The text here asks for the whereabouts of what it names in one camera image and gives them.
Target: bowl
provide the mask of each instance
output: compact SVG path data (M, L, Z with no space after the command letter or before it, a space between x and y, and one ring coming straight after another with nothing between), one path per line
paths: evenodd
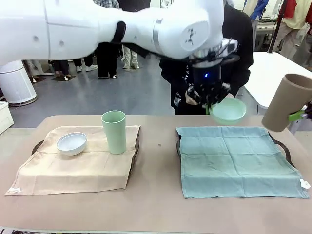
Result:
M84 133L70 133L57 142L57 148L62 154L74 156L80 154L87 145L87 136Z
M212 118L224 125L238 123L246 114L246 105L234 97L226 97L211 108Z

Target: white tag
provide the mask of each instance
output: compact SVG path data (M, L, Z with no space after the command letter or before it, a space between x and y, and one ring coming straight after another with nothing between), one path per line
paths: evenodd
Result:
M10 188L9 189L9 193L16 194L16 193L20 193L20 192L21 192L20 188Z
M304 181L303 179L300 180L300 183L301 183L301 187L304 189L311 188L311 185L308 182Z

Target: brown tabletop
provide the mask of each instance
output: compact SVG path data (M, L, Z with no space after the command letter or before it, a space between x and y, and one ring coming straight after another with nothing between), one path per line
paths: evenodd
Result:
M261 119L246 118L240 125L261 126ZM175 128L216 126L209 117L127 116L127 125L136 124L142 126L140 150L126 190L3 196L12 185L19 166L50 130L59 126L101 125L100 116L47 118L0 165L0 226L71 232L312 233L312 199L184 199ZM289 148L294 165L311 183L310 155L288 130L272 135Z

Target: brown cup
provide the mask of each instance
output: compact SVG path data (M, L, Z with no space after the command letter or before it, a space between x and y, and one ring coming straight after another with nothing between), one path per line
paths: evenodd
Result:
M289 124L288 116L300 111L312 99L312 79L287 74L262 119L262 124L274 132L282 132Z

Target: white cylinder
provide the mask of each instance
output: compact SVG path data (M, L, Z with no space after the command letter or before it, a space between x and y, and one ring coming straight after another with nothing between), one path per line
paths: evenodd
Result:
M10 104L29 102L37 96L20 60L0 66L0 87Z

